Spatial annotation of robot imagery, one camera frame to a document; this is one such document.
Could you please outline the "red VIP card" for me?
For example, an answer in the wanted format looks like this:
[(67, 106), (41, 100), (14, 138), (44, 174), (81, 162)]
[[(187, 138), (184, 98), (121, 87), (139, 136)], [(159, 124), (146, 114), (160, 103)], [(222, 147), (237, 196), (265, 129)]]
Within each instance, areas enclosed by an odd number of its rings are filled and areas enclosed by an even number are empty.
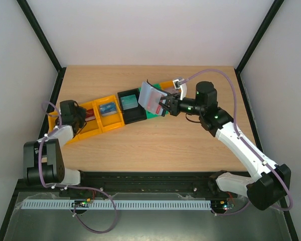
[(162, 96), (163, 95), (159, 92), (156, 91), (151, 92), (145, 109), (152, 114), (161, 115), (162, 109), (159, 105), (159, 102), (161, 101)]

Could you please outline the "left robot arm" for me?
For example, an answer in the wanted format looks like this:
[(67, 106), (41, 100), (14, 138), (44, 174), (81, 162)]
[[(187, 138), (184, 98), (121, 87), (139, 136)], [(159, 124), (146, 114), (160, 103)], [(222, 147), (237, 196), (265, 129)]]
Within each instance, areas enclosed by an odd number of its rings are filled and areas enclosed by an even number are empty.
[(67, 189), (81, 182), (81, 172), (65, 168), (61, 148), (86, 126), (86, 109), (74, 100), (60, 102), (56, 124), (42, 138), (23, 147), (23, 179), (26, 185)]

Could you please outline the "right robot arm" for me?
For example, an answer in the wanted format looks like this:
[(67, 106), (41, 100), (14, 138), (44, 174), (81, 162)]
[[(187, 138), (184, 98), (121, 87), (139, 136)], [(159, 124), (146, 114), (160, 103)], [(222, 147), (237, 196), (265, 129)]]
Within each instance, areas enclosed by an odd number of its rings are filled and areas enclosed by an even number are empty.
[(218, 106), (213, 83), (197, 83), (195, 98), (186, 97), (187, 87), (183, 79), (173, 80), (173, 86), (178, 93), (165, 92), (161, 107), (173, 116), (181, 112), (197, 115), (201, 126), (228, 147), (249, 173), (248, 177), (226, 171), (213, 174), (209, 182), (209, 192), (213, 196), (232, 192), (247, 197), (259, 210), (266, 210), (288, 196), (290, 168), (285, 164), (278, 165), (245, 136), (236, 124), (235, 116)]

